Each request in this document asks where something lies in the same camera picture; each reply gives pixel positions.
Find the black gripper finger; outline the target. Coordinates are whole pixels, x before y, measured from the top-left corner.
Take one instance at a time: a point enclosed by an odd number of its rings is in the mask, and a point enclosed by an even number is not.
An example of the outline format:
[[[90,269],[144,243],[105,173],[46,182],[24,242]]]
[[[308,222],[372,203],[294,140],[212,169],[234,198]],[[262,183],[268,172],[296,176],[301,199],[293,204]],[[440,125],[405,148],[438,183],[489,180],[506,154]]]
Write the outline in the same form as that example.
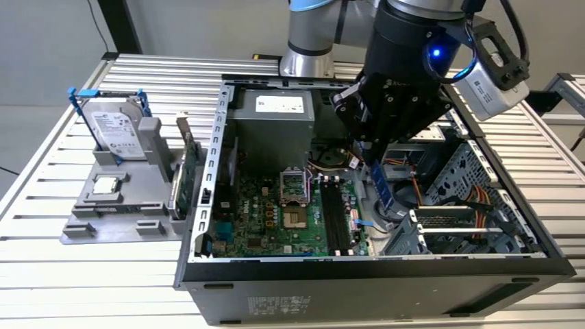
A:
[[[451,105],[440,83],[389,86],[377,108],[377,160],[389,143],[412,138]]]
[[[362,159],[381,159],[392,139],[392,106],[397,96],[381,74],[362,75],[356,83],[330,95],[334,113],[350,137],[362,144]]]

